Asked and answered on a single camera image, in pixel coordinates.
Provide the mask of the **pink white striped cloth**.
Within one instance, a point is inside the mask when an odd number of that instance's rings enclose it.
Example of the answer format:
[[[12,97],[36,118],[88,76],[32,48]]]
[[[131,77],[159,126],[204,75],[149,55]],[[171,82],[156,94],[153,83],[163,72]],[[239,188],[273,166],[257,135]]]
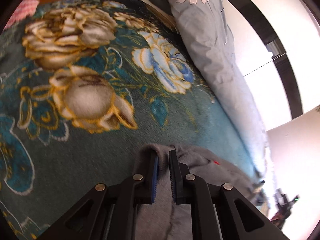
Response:
[[[33,16],[39,3],[39,0],[23,0],[10,16],[3,29],[6,30],[10,28],[14,23],[20,22],[29,16]]]

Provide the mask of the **teal floral bed blanket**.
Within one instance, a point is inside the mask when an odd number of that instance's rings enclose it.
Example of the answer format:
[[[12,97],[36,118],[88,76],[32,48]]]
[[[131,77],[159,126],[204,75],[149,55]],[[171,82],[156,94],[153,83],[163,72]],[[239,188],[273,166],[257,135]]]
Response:
[[[180,36],[142,2],[60,0],[1,33],[1,213],[18,239],[122,182],[148,144],[257,177]]]

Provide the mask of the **grey sweater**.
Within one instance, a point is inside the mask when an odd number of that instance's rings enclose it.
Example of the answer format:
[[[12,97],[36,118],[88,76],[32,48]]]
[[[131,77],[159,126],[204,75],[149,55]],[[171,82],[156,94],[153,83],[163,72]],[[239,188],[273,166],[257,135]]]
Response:
[[[218,157],[213,152],[198,146],[175,144],[165,146],[149,144],[136,156],[134,172],[146,164],[147,158],[158,156],[158,179],[156,199],[152,205],[142,205],[137,212],[136,239],[191,239],[191,209],[189,205],[176,205],[172,200],[168,154],[175,150],[178,161],[188,165],[191,173],[207,183],[221,186],[231,183],[253,205],[257,204],[258,187],[242,170]]]

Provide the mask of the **light blue floral duvet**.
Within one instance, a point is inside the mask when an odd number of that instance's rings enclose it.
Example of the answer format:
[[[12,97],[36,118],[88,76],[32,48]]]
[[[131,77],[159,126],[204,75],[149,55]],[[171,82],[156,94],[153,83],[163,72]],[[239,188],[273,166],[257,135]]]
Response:
[[[223,0],[168,1],[193,63],[236,127],[257,173],[265,176],[269,143],[252,93],[236,64]]]

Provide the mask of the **white black-striped wardrobe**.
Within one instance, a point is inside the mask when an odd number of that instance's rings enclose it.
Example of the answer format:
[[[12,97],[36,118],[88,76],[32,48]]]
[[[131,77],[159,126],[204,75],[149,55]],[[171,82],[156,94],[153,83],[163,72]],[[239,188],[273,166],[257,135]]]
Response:
[[[302,0],[223,0],[237,65],[267,130],[319,105],[319,24]]]

